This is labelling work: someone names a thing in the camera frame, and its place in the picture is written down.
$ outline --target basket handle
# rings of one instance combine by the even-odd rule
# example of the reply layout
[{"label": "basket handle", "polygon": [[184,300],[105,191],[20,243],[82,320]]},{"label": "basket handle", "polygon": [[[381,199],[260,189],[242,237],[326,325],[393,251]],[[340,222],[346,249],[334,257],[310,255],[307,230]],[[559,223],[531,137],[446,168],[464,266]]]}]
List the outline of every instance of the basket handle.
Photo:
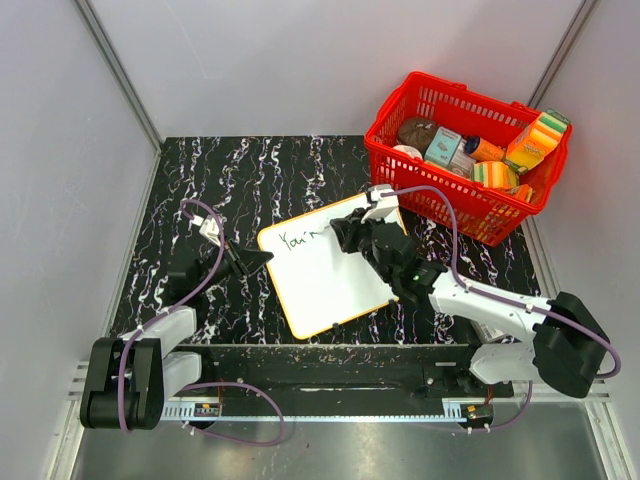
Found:
[{"label": "basket handle", "polygon": [[449,82],[451,84],[452,87],[457,88],[458,90],[462,90],[462,91],[466,91],[467,90],[467,86],[464,83],[454,83],[454,82]]},{"label": "basket handle", "polygon": [[511,102],[511,107],[527,113],[537,113],[535,110],[527,107],[525,104],[520,102]]},{"label": "basket handle", "polygon": [[402,93],[402,87],[404,85],[399,86],[398,88],[396,88],[393,93],[391,95],[389,95],[389,98],[387,98],[387,100],[384,102],[384,104],[382,105],[382,107],[380,107],[380,110],[378,110],[378,115],[376,115],[376,120],[379,120],[380,117],[382,117],[382,114],[384,112],[387,111],[387,105],[395,105],[396,102],[398,101],[398,97],[401,95]]}]

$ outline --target metal frame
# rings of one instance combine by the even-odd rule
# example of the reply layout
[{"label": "metal frame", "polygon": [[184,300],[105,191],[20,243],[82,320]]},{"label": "metal frame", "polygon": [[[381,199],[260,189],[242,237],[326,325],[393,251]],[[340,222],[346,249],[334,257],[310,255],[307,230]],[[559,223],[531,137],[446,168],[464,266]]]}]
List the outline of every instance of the metal frame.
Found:
[{"label": "metal frame", "polygon": [[547,68],[545,69],[542,77],[538,81],[538,85],[534,89],[531,94],[531,98],[527,103],[531,108],[537,108],[538,104],[544,97],[544,94],[547,93],[547,90],[551,86],[551,83],[555,79],[556,75],[560,71],[563,63],[571,53],[573,46],[578,41],[580,34],[584,30],[587,22],[593,15],[596,7],[600,3],[600,0],[582,0],[576,13],[574,14],[571,22],[569,22],[569,26],[567,30],[564,32],[564,35],[560,39],[556,51],[553,53]]},{"label": "metal frame", "polygon": [[[107,315],[103,322],[101,330],[103,335],[108,334],[111,323],[116,316],[120,293],[124,287],[124,282],[127,277],[129,265],[131,264],[131,258],[133,257],[138,234],[142,228],[144,213],[149,197],[151,196],[153,180],[156,177],[159,165],[160,151],[155,155],[153,166],[144,186],[140,205],[136,212],[135,223],[131,230],[131,236],[129,237],[126,254],[123,256],[120,273],[118,275],[113,294],[111,295],[111,302],[109,303]],[[80,449],[82,435],[84,434],[84,427],[80,424],[80,399],[82,396],[82,389],[84,388],[84,380],[87,376],[88,364],[89,362],[80,362],[78,364],[73,382],[71,383],[69,394],[62,409],[60,421],[58,422],[58,428],[56,428],[54,435],[56,442],[53,445],[51,464],[47,469],[47,480],[69,480],[73,473],[73,467],[78,455],[78,450]]]},{"label": "metal frame", "polygon": [[159,151],[164,143],[164,138],[156,129],[147,109],[144,107],[142,100],[140,100],[91,2],[89,0],[72,1],[78,9],[78,13],[82,17],[87,30],[89,30],[107,67],[109,67],[109,70],[113,74],[113,78],[118,84],[118,87],[120,87],[122,95],[127,100],[131,111],[140,123],[142,130],[149,139],[149,142],[151,142],[151,145],[153,145],[153,148]]},{"label": "metal frame", "polygon": [[[114,289],[108,315],[105,319],[103,331],[106,333],[110,322],[115,317],[120,292],[124,285],[131,256],[133,255],[137,235],[142,226],[144,211],[159,164],[160,147],[163,143],[163,138],[155,128],[148,112],[140,100],[140,97],[136,93],[135,88],[122,67],[118,55],[116,54],[90,1],[73,0],[73,3],[78,8],[84,23],[96,42],[100,53],[112,72],[123,95],[129,103],[132,112],[140,122],[145,135],[157,151],[154,167],[149,175],[143,198],[136,215],[136,223],[129,240],[129,249],[127,250],[127,255],[123,259],[121,273]],[[583,0],[581,2],[542,77],[540,78],[538,85],[529,100],[529,106],[533,108],[538,106],[599,3],[600,0]],[[546,254],[546,251],[548,250],[545,248],[544,240],[540,235],[538,226],[533,218],[529,218],[523,222],[522,227],[531,253],[531,259],[538,276],[542,294],[545,296],[555,296],[559,291],[557,276],[555,275],[552,263]],[[86,368],[87,362],[81,362],[78,365],[76,376],[70,389],[63,415],[59,422],[60,426],[57,429],[58,442],[57,445],[55,445],[51,464],[47,470],[46,478],[48,480],[69,480],[71,478],[80,443],[82,441],[82,435],[84,433],[84,429],[80,425],[79,421],[79,408],[80,395],[84,385],[84,378],[86,376]],[[637,479],[638,477],[634,471],[633,464],[630,461],[629,452],[622,441],[618,422],[610,403],[611,399],[607,393],[606,384],[599,381],[594,385],[595,387],[593,391],[589,394],[587,399],[581,401],[581,403],[584,405],[589,416],[607,476],[611,479]],[[516,385],[515,388],[517,389],[517,395],[521,396],[526,387],[522,384]],[[536,385],[534,393],[535,395],[532,400],[534,403],[576,401],[575,399],[568,399],[564,395],[551,390],[546,385]],[[458,400],[460,403],[468,403],[480,399],[474,400],[465,398]],[[500,399],[496,399],[495,401],[496,403],[501,402]]]},{"label": "metal frame", "polygon": [[[160,421],[173,422],[277,422],[275,415],[225,416],[222,409],[217,414],[204,417],[196,415],[196,403],[210,403],[219,406],[218,397],[174,397],[164,402]],[[285,422],[294,423],[450,423],[466,422],[460,402],[442,400],[442,415],[284,415]]]}]

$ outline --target yellow sponge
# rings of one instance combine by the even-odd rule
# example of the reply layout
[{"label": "yellow sponge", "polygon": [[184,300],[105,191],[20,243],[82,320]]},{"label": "yellow sponge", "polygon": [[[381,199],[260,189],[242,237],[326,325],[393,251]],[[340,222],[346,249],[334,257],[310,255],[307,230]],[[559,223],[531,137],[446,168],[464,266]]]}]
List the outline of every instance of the yellow sponge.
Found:
[{"label": "yellow sponge", "polygon": [[549,116],[541,114],[507,147],[504,161],[518,173],[528,172],[538,165],[562,139],[562,133],[542,121],[544,115]]},{"label": "yellow sponge", "polygon": [[473,166],[472,180],[488,188],[510,190],[518,186],[518,175],[502,162],[482,162]]}]

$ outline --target whiteboard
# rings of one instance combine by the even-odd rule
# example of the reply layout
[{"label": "whiteboard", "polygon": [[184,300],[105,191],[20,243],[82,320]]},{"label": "whiteboard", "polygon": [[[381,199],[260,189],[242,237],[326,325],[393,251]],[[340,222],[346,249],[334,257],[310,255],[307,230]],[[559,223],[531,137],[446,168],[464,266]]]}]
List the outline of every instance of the whiteboard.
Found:
[{"label": "whiteboard", "polygon": [[[272,252],[267,264],[293,336],[304,340],[397,301],[391,287],[359,253],[346,254],[329,220],[367,207],[364,193],[267,227],[258,245]],[[398,209],[385,219],[404,224]]]}]

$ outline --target green sponge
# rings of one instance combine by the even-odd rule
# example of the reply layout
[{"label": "green sponge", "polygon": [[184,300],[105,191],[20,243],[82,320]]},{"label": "green sponge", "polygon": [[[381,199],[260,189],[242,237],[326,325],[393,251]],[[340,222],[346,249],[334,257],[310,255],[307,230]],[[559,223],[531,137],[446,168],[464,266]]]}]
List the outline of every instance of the green sponge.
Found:
[{"label": "green sponge", "polygon": [[560,120],[565,125],[571,125],[571,120],[562,115],[559,111],[554,110],[553,108],[547,108],[546,112],[556,120]]},{"label": "green sponge", "polygon": [[544,123],[547,127],[553,128],[556,132],[559,132],[559,133],[566,132],[568,128],[566,123],[561,122],[560,120],[558,120],[555,117],[552,117],[546,112],[541,113],[540,116],[538,117],[538,120]]}]

